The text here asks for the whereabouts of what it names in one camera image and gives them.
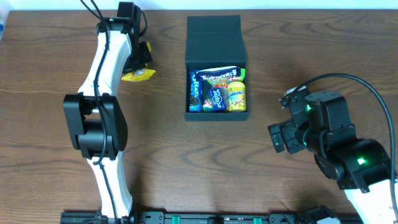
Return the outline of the dark green box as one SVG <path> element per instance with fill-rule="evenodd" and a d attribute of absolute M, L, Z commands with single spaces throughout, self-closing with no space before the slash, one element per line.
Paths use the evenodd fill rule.
<path fill-rule="evenodd" d="M 207 68 L 238 66 L 247 68 L 247 55 L 241 31 L 241 17 L 188 16 L 185 52 L 186 121 L 245 121 L 249 109 L 238 113 L 189 112 L 191 80 L 189 72 Z"/>

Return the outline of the blue Oreo cookie pack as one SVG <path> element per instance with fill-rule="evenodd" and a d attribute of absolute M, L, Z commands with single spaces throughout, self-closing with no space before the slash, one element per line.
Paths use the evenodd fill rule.
<path fill-rule="evenodd" d="M 190 77 L 190 97 L 189 97 L 189 112 L 201 113 L 202 112 L 202 99 L 203 99 L 203 80 L 197 76 L 197 71 L 189 71 Z"/>

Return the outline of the Dairy Milk chocolate bar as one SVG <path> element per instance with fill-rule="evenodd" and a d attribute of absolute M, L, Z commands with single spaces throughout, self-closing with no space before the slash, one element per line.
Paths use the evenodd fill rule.
<path fill-rule="evenodd" d="M 202 80 L 211 80 L 214 78 L 243 77 L 245 75 L 246 69 L 237 66 L 208 68 L 196 72 L 196 76 Z"/>

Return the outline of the yellow sunflower seed bag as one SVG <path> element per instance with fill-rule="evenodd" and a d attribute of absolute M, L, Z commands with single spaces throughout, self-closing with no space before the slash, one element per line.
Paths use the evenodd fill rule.
<path fill-rule="evenodd" d="M 140 48 L 144 51 L 143 52 L 143 59 L 145 61 L 145 67 L 138 69 L 134 72 L 126 73 L 122 76 L 121 80 L 126 82 L 143 82 L 149 80 L 153 74 L 156 72 L 153 69 L 149 69 L 148 65 L 153 62 L 151 50 L 152 47 L 149 42 L 141 42 Z"/>

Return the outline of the Haribo gummy candy bag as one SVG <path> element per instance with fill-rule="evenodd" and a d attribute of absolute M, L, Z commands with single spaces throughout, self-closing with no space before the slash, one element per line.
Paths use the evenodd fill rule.
<path fill-rule="evenodd" d="M 231 82 L 243 82 L 246 76 L 243 77 L 231 77 L 231 78 L 214 78 L 211 80 L 203 80 L 204 82 L 208 82 L 210 84 L 210 89 L 212 88 L 219 88 L 221 90 L 221 93 L 223 95 L 223 99 L 226 105 L 226 110 L 223 112 L 215 112 L 213 110 L 213 103 L 211 101 L 211 98 L 209 96 L 209 93 L 207 94 L 206 99 L 204 100 L 203 103 L 203 111 L 205 112 L 215 112 L 215 113 L 224 113 L 224 112 L 229 112 L 228 111 L 228 85 Z"/>

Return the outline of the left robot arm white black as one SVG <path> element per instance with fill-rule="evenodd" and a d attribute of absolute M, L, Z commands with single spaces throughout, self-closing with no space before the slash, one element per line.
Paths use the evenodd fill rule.
<path fill-rule="evenodd" d="M 145 42 L 140 19 L 103 17 L 97 25 L 98 46 L 85 82 L 67 94 L 63 110 L 72 145 L 93 169 L 102 207 L 98 212 L 63 212 L 61 223 L 140 223 L 124 176 L 127 122 L 117 98 L 121 77 L 142 68 Z"/>

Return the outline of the yellow round gum container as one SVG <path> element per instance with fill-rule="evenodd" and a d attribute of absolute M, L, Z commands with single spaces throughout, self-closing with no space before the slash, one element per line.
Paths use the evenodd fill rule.
<path fill-rule="evenodd" d="M 228 111 L 246 111 L 246 86 L 243 82 L 231 82 L 228 91 Z"/>

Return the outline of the blue Eclipse mint pack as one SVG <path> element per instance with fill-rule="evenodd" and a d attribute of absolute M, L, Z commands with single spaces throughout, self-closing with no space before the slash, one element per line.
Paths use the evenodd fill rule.
<path fill-rule="evenodd" d="M 219 88 L 212 88 L 209 90 L 209 96 L 213 103 L 213 110 L 215 112 L 223 112 L 226 110 L 226 105 L 223 99 L 223 95 Z"/>

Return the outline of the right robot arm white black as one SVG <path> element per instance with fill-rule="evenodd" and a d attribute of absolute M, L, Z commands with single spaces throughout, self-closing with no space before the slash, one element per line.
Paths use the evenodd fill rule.
<path fill-rule="evenodd" d="M 373 139 L 359 139 L 353 124 L 336 130 L 292 120 L 268 127 L 276 152 L 294 154 L 304 149 L 314 154 L 321 172 L 334 180 L 363 223 L 395 223 L 391 189 L 391 160 Z"/>

